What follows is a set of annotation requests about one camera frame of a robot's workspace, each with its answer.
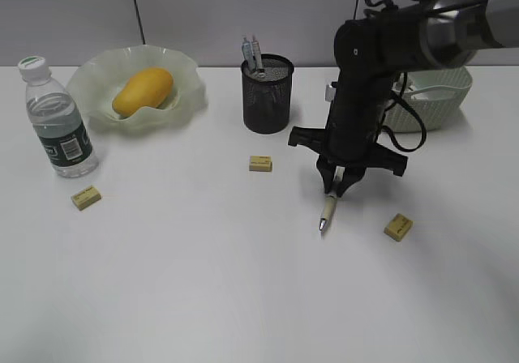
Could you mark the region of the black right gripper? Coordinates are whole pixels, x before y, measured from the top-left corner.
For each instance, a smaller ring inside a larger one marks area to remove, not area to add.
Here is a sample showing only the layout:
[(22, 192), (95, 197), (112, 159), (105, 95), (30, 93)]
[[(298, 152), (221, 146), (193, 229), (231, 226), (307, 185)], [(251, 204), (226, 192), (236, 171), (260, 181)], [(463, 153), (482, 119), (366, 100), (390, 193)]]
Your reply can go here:
[(308, 147), (325, 159), (316, 162), (316, 168), (323, 180), (325, 194), (332, 191), (337, 166), (344, 167), (335, 187), (338, 198), (341, 198), (352, 185), (363, 179), (366, 169), (387, 169), (399, 177), (405, 172), (408, 157), (391, 151), (387, 147), (373, 143), (361, 158), (342, 158), (334, 156), (327, 149), (327, 137), (328, 131), (325, 129), (294, 126), (288, 139), (290, 146)]

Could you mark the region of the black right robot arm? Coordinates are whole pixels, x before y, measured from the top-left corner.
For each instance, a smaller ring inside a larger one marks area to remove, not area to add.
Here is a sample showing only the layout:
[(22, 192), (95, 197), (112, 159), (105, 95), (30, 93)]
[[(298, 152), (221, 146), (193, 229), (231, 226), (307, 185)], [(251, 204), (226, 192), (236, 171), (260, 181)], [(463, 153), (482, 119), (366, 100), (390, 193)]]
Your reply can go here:
[(294, 127), (290, 146), (318, 155), (324, 193), (342, 196), (367, 169), (402, 176), (409, 149), (378, 144), (389, 103), (415, 109), (393, 85), (410, 72), (464, 66), (477, 51), (518, 46), (518, 0), (418, 0), (413, 6), (387, 6), (346, 21), (334, 38), (339, 68), (323, 129)]

